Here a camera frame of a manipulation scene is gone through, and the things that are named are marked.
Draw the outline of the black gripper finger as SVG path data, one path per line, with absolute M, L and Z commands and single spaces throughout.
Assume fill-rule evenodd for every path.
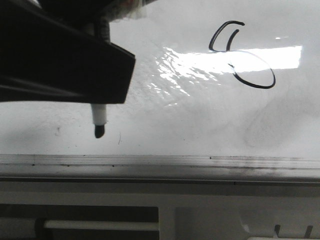
M 3 0 L 0 100 L 125 102 L 135 56 L 84 32 L 114 0 Z

